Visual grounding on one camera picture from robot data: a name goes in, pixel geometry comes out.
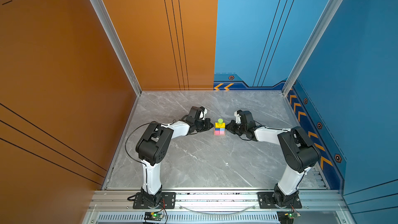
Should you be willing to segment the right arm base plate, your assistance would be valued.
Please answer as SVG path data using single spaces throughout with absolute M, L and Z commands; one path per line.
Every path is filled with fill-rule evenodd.
M 299 191 L 291 195 L 284 195 L 282 192 L 258 192 L 258 202 L 261 209 L 268 208 L 295 208 L 301 209 L 302 203 L 299 198 Z

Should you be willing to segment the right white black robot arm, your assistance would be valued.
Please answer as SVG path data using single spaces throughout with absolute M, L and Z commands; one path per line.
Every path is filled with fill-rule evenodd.
M 269 128 L 251 123 L 237 123 L 232 120 L 226 129 L 247 140 L 268 142 L 281 147 L 286 168 L 281 180 L 275 185 L 272 203 L 279 208 L 289 207 L 297 202 L 298 186 L 308 171 L 320 159 L 315 143 L 300 126 L 291 129 Z

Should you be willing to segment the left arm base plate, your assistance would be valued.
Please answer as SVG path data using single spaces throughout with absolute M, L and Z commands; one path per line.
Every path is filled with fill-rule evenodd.
M 134 209 L 162 209 L 165 207 L 166 210 L 174 209 L 176 203 L 176 193 L 175 192 L 162 192 L 160 195 L 160 201 L 158 203 L 150 201 L 145 198 L 142 193 L 134 199 L 133 208 Z

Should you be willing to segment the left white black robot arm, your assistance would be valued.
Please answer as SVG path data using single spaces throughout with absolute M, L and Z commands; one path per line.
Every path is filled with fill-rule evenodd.
M 193 106 L 187 115 L 173 123 L 151 122 L 149 124 L 135 149 L 139 162 L 143 165 L 144 180 L 139 196 L 144 204 L 157 207 L 161 202 L 161 162 L 166 156 L 171 140 L 213 128 L 206 114 L 205 107 Z

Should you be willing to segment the yellow rectangular block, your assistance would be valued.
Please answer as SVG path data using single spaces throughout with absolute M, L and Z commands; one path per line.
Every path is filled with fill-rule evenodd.
M 223 123 L 217 122 L 217 123 L 215 123 L 215 128 L 216 129 L 225 129 L 226 128 L 226 123 L 225 122 L 223 122 Z

